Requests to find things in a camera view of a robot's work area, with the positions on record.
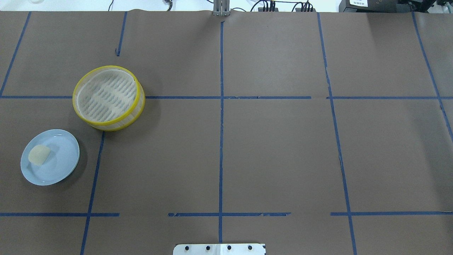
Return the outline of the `white steamed bun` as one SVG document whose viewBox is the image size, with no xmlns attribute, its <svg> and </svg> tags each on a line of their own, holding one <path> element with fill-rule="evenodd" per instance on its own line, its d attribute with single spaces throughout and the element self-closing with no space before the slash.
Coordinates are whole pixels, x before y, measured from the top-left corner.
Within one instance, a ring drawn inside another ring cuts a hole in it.
<svg viewBox="0 0 453 255">
<path fill-rule="evenodd" d="M 42 166 L 49 157 L 50 152 L 51 149 L 49 147 L 38 144 L 30 150 L 28 160 L 36 166 Z"/>
</svg>

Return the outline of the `yellow plastic steamer basket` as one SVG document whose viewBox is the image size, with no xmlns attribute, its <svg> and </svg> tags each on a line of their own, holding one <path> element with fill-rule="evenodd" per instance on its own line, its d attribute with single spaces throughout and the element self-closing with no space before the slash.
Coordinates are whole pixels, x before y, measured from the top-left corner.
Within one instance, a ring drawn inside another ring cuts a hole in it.
<svg viewBox="0 0 453 255">
<path fill-rule="evenodd" d="M 75 113 L 93 128 L 115 132 L 130 126 L 145 107 L 137 77 L 126 68 L 107 65 L 85 74 L 72 95 Z"/>
</svg>

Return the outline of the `brown paper table cover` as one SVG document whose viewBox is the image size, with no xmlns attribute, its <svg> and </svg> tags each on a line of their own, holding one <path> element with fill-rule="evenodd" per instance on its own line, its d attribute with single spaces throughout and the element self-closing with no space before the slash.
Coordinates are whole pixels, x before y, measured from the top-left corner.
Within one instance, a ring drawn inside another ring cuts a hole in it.
<svg viewBox="0 0 453 255">
<path fill-rule="evenodd" d="M 105 132 L 75 113 L 88 72 L 146 100 Z M 80 158 L 38 186 L 31 139 Z M 1 254 L 452 254 L 452 15 L 1 12 Z"/>
</svg>

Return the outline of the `black box device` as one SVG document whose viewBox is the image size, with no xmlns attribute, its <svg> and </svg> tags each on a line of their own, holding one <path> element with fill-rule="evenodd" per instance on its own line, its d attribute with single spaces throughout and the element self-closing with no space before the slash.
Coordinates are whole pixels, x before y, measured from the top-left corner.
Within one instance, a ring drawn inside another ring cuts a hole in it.
<svg viewBox="0 0 453 255">
<path fill-rule="evenodd" d="M 396 0 L 342 0 L 338 12 L 352 13 L 396 13 Z"/>
</svg>

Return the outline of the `aluminium frame post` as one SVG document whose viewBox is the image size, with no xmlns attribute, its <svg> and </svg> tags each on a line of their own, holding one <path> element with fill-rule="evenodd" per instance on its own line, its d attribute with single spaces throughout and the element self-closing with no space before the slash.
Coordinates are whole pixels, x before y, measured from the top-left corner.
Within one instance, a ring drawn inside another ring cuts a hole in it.
<svg viewBox="0 0 453 255">
<path fill-rule="evenodd" d="M 212 0 L 213 2 L 213 15 L 217 17 L 230 16 L 230 0 Z"/>
</svg>

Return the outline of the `white pedestal base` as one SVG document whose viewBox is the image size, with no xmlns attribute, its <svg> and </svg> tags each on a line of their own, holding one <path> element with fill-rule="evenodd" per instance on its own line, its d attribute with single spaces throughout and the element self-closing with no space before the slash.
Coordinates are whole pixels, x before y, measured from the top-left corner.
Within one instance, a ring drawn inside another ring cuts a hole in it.
<svg viewBox="0 0 453 255">
<path fill-rule="evenodd" d="M 173 255 L 266 255 L 265 244 L 179 244 Z"/>
</svg>

